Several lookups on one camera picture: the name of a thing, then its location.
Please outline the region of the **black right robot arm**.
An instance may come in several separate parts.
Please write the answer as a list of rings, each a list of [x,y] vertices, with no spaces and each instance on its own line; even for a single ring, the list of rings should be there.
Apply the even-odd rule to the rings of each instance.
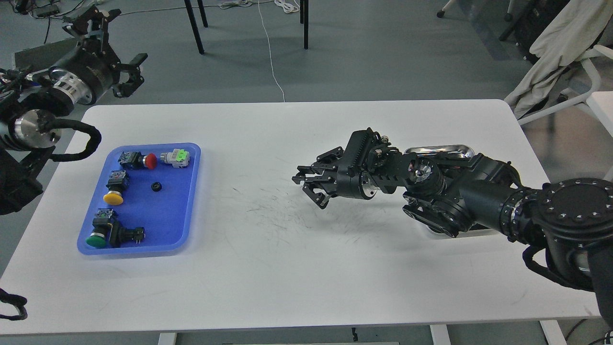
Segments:
[[[526,244],[530,271],[565,288],[593,292],[612,325],[611,181],[578,177],[529,188],[510,162],[467,146],[393,147],[370,127],[346,147],[298,166],[293,181],[320,209],[331,198],[372,199],[405,188],[403,212],[451,238],[493,229]]]

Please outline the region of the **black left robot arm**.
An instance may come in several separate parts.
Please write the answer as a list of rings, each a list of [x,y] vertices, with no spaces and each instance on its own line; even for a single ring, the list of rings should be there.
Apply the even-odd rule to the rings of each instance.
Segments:
[[[146,53],[122,63],[109,44],[109,23],[120,9],[95,5],[64,17],[64,31],[76,46],[44,76],[33,68],[1,70],[0,212],[18,212],[43,193],[37,180],[48,162],[79,161],[92,155],[102,136],[98,129],[68,119],[76,104],[94,105],[107,91],[131,96],[144,83],[140,65]]]

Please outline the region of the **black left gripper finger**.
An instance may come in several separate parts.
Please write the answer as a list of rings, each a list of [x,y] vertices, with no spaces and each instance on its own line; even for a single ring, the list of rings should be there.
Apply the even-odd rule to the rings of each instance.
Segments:
[[[140,65],[147,59],[147,53],[137,54],[129,63],[114,63],[113,72],[118,79],[121,73],[127,73],[128,79],[124,82],[114,83],[113,94],[116,98],[127,98],[131,96],[144,83]]]
[[[109,48],[109,23],[120,14],[120,9],[106,11],[97,6],[81,7],[75,13],[63,16],[63,29],[80,41],[96,39],[100,50],[106,51]]]

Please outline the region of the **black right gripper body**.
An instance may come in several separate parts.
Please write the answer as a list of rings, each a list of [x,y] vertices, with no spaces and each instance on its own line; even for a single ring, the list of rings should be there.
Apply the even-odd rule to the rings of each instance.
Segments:
[[[344,154],[335,163],[334,190],[330,197],[372,199],[381,190],[371,176],[383,167],[389,155],[389,143],[370,127],[352,133]]]

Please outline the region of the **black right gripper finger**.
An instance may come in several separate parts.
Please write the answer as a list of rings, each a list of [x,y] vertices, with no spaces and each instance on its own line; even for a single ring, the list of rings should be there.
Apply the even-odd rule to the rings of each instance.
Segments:
[[[319,209],[326,209],[330,199],[336,198],[336,194],[327,194],[325,191],[319,191],[312,185],[302,186],[302,191],[308,196]]]
[[[344,150],[336,147],[317,156],[309,166],[298,166],[298,173],[292,177],[297,185],[305,187],[345,187],[345,177],[339,173]]]

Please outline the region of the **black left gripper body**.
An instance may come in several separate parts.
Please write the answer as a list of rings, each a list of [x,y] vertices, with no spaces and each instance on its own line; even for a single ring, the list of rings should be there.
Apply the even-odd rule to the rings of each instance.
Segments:
[[[50,68],[52,88],[72,104],[94,105],[109,89],[117,98],[130,96],[130,83],[120,82],[121,72],[130,68],[121,63],[112,49],[98,52],[99,44],[81,42]]]

